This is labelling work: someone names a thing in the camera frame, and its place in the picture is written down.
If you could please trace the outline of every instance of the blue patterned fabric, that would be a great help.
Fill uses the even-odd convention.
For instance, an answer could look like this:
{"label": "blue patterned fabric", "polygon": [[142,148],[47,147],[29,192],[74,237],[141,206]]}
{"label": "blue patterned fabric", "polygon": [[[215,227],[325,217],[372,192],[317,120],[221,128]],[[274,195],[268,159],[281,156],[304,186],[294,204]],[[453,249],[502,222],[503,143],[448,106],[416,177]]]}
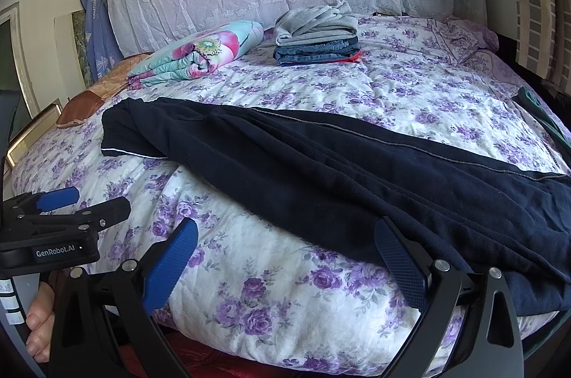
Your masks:
{"label": "blue patterned fabric", "polygon": [[123,59],[109,21],[107,0],[81,0],[85,15],[87,60],[93,81],[107,74]]}

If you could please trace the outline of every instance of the handle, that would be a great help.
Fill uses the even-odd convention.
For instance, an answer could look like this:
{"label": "handle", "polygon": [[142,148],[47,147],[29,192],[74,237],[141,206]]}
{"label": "handle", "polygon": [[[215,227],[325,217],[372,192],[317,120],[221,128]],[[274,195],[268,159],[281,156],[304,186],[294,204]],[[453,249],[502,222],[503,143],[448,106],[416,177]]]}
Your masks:
{"label": "handle", "polygon": [[415,261],[404,236],[388,217],[375,225],[375,245],[410,307],[426,312],[430,300],[430,272]]}
{"label": "handle", "polygon": [[164,306],[198,244],[198,227],[185,218],[166,241],[153,244],[141,259],[148,315]]}
{"label": "handle", "polygon": [[79,201],[79,191],[75,187],[62,188],[42,194],[36,202],[40,212],[50,212]]}
{"label": "handle", "polygon": [[38,293],[39,273],[21,275],[0,280],[0,302],[6,311],[6,319],[13,325],[24,343],[30,336],[26,313]]}

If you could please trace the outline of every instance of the door frame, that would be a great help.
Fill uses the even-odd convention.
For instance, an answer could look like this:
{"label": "door frame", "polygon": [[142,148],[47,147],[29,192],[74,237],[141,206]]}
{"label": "door frame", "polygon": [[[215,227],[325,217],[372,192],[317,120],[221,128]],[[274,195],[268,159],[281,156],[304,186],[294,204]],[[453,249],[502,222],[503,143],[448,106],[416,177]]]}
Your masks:
{"label": "door frame", "polygon": [[12,39],[12,54],[14,55],[14,63],[16,66],[16,74],[20,89],[24,96],[24,101],[30,113],[30,117],[34,118],[39,114],[39,105],[32,88],[30,75],[24,58],[24,49],[22,48],[22,34],[20,32],[20,3],[15,2],[6,9],[0,11],[0,25],[10,21],[10,36]]}

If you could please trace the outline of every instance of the striped curtain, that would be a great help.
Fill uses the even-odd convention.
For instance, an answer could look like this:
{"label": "striped curtain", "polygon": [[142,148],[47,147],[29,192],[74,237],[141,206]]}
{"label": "striped curtain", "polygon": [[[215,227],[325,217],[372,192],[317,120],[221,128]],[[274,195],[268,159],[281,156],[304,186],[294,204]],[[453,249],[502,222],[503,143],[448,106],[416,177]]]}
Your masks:
{"label": "striped curtain", "polygon": [[516,0],[517,57],[557,92],[571,96],[571,0]]}

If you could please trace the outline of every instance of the brown pillow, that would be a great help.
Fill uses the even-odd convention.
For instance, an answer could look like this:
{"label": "brown pillow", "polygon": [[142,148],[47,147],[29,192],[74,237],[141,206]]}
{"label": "brown pillow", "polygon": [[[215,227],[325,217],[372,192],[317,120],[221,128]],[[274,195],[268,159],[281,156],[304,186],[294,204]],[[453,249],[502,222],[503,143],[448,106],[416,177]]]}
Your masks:
{"label": "brown pillow", "polygon": [[99,109],[105,101],[86,89],[66,104],[55,125],[58,128],[81,125]]}
{"label": "brown pillow", "polygon": [[68,128],[85,123],[107,99],[127,88],[127,74],[148,55],[149,53],[137,54],[119,62],[105,77],[70,99],[55,125],[58,128]]}

